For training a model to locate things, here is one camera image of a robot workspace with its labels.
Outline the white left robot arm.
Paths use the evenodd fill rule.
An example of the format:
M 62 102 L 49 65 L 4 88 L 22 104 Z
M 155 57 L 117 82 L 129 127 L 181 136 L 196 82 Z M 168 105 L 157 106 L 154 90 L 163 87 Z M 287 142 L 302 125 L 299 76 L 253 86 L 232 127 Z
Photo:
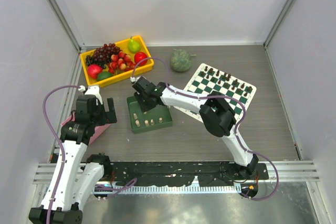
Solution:
M 39 207 L 30 210 L 32 223 L 81 223 L 83 207 L 96 183 L 112 176 L 110 158 L 92 154 L 81 176 L 79 166 L 97 126 L 117 122 L 113 98 L 107 99 L 105 111 L 96 95 L 81 95 L 76 101 L 74 121 L 61 129 L 61 147 L 49 188 Z

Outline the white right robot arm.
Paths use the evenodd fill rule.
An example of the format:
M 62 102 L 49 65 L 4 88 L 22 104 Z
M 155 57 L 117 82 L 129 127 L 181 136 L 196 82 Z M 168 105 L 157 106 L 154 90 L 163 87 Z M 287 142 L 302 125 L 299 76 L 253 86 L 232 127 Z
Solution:
M 153 84 L 143 76 L 131 77 L 130 81 L 142 112 L 162 105 L 175 106 L 200 115 L 207 131 L 222 139 L 230 150 L 239 176 L 249 179 L 256 174 L 258 157 L 247 146 L 238 130 L 239 122 L 236 121 L 235 112 L 227 102 L 230 97 L 215 91 L 202 96 L 164 82 Z

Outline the green white chess board mat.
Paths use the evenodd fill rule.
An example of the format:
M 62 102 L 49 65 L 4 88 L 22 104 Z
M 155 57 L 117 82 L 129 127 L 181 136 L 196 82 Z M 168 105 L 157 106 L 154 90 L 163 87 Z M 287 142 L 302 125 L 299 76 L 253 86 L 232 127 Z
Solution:
M 202 63 L 183 90 L 194 92 L 201 96 L 207 96 L 216 91 L 221 95 L 234 98 L 234 100 L 226 99 L 226 101 L 234 110 L 236 121 L 239 121 L 244 113 L 237 101 L 240 101 L 244 105 L 244 108 L 248 109 L 257 88 L 227 72 Z

